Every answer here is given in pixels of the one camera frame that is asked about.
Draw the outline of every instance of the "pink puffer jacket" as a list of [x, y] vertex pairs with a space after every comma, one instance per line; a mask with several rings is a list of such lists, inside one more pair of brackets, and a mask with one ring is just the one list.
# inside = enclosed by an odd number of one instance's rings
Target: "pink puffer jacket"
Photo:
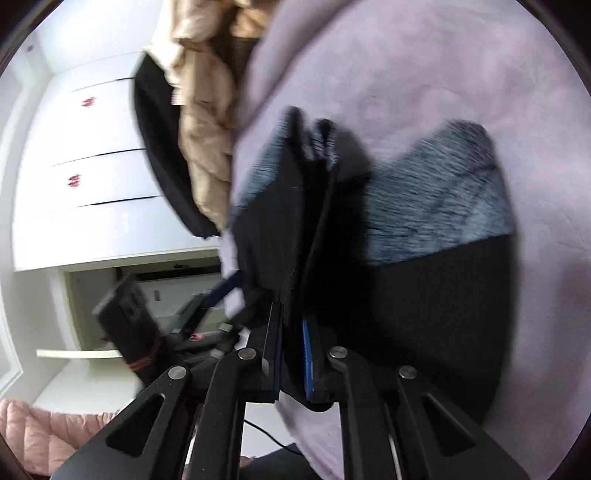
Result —
[[52, 413], [5, 398], [0, 401], [0, 434], [27, 472], [51, 476], [115, 415]]

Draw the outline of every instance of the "blue strip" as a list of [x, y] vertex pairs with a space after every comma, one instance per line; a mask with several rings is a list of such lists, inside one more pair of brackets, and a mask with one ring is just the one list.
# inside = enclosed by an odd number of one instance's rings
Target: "blue strip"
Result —
[[310, 331], [308, 322], [302, 321], [302, 334], [304, 337], [304, 388], [306, 389], [306, 398], [309, 400], [312, 396], [313, 370], [312, 370], [312, 345], [310, 344]]
[[203, 302], [205, 308], [215, 307], [223, 298], [228, 295], [234, 288], [242, 287], [242, 272], [238, 270], [234, 272], [231, 277], [221, 282], [215, 287]]

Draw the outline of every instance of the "red sticker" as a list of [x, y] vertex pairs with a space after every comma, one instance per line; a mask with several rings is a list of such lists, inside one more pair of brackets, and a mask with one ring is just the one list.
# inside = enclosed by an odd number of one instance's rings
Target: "red sticker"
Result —
[[75, 189], [78, 185], [80, 185], [80, 174], [72, 175], [68, 179], [68, 186]]
[[82, 100], [82, 106], [93, 106], [95, 104], [96, 97], [88, 97], [86, 100]]

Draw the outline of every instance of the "gray fabric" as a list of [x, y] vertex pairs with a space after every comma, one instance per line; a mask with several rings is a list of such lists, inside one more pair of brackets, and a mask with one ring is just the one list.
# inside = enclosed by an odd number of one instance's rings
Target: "gray fabric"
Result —
[[492, 143], [476, 124], [451, 122], [410, 152], [378, 164], [366, 202], [366, 259], [400, 262], [513, 233]]
[[[251, 63], [253, 74], [271, 66], [286, 74], [243, 126], [233, 200], [289, 105], [346, 128], [374, 163], [398, 158], [446, 121], [481, 124], [516, 219], [519, 276], [511, 354], [486, 429], [532, 480], [547, 479], [591, 411], [591, 99], [516, 0], [359, 0], [302, 47], [294, 32], [325, 1], [283, 0], [268, 39], [285, 35], [299, 54], [268, 42]], [[281, 15], [290, 4], [300, 5], [298, 16]], [[224, 272], [236, 268], [228, 233], [220, 256]], [[232, 297], [230, 310], [238, 306]], [[337, 428], [335, 413], [312, 421], [297, 403], [286, 408], [315, 470], [342, 478], [340, 439], [322, 436]]]

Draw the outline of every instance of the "gray fleece blanket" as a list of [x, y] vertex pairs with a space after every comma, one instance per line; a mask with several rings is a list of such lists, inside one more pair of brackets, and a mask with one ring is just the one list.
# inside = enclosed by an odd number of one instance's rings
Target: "gray fleece blanket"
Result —
[[[348, 129], [377, 165], [450, 120], [486, 129], [516, 220], [519, 303], [485, 428], [547, 479], [591, 411], [591, 99], [559, 45], [516, 0], [283, 0], [247, 79], [234, 202], [290, 105]], [[236, 268], [227, 233], [220, 254]], [[343, 478], [338, 410], [279, 409], [320, 476]]]

